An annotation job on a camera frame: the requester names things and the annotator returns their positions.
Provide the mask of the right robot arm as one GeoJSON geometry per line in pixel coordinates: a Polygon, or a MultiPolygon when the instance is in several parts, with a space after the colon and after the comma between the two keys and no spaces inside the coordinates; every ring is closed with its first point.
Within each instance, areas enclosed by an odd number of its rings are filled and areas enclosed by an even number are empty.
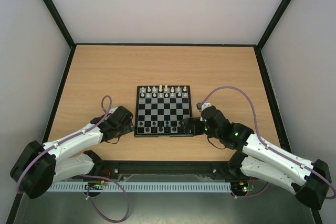
{"type": "Polygon", "coordinates": [[[327,199],[331,176],[326,162],[313,162],[273,145],[251,128],[230,122],[215,106],[205,103],[200,117],[183,119],[180,125],[185,133],[205,134],[234,150],[227,164],[232,176],[262,179],[289,191],[315,210],[320,210],[327,199]]]}

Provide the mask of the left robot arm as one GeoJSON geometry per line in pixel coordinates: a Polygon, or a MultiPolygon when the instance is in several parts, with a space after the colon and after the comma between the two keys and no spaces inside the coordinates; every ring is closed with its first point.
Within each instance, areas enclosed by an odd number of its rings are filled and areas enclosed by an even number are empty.
{"type": "Polygon", "coordinates": [[[133,114],[123,106],[94,118],[82,129],[52,142],[26,145],[10,171],[18,190],[34,199],[61,180],[80,175],[98,176],[103,160],[89,147],[119,139],[134,130],[133,114]]]}

